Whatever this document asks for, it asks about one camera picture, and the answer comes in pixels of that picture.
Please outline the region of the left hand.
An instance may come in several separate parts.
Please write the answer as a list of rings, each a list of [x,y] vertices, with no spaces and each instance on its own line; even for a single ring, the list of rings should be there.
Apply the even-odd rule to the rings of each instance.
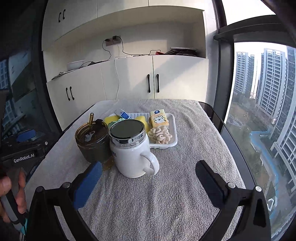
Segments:
[[[25,173],[22,171],[22,169],[20,169],[18,173],[18,193],[15,196],[15,200],[18,205],[18,211],[20,214],[24,214],[27,210],[25,186],[26,186],[26,176],[25,176]],[[1,178],[0,187],[1,187],[1,190],[0,190],[1,196],[6,195],[11,190],[12,182],[8,176]],[[1,204],[1,218],[5,223],[10,223],[8,214],[3,208],[2,204]]]

